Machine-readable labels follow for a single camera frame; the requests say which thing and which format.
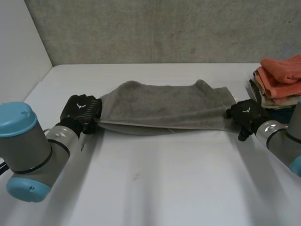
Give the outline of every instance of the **concrete wall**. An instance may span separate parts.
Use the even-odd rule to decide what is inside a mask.
[[[299,0],[25,0],[53,65],[259,62],[301,52]]]

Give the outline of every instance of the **black cable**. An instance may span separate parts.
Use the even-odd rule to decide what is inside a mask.
[[[1,164],[0,164],[0,168],[1,168],[2,166],[4,166],[5,164],[6,164],[5,162],[1,163]]]
[[[4,166],[0,169],[0,176],[8,169],[9,169],[8,165],[4,162]]]

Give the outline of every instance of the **folded towel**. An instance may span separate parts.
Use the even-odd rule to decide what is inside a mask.
[[[264,93],[277,104],[285,101],[286,97],[301,95],[301,81],[297,81],[293,84],[279,83],[275,77],[263,67],[259,67],[257,72],[259,75],[256,75],[255,78],[261,85]]]
[[[252,79],[250,82],[251,91],[256,98],[257,102],[263,107],[268,109],[283,109],[283,108],[291,108],[298,103],[299,96],[295,97],[287,97],[284,102],[276,104],[273,99],[268,98],[265,94],[262,94],[262,87],[257,82],[256,79]]]
[[[226,87],[213,89],[203,80],[192,86],[151,86],[128,81],[101,97],[98,125],[129,134],[170,134],[188,129],[238,132],[226,109],[235,100]]]
[[[292,118],[295,106],[283,109],[266,109],[269,113],[269,119],[278,121],[284,125],[288,125]]]
[[[286,60],[265,58],[260,64],[280,83],[292,84],[301,79],[301,54]]]

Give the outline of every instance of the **white table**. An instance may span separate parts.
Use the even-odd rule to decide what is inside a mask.
[[[128,80],[191,85],[205,80],[248,99],[258,64],[61,65],[27,98],[43,129],[71,95],[100,97]],[[51,193],[26,203],[5,191],[2,226],[299,226],[301,179],[255,137],[194,131],[164,136],[98,133],[69,159]]]

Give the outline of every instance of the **white wall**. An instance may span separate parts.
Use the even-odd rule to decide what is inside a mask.
[[[0,103],[23,101],[52,68],[23,0],[0,0]]]

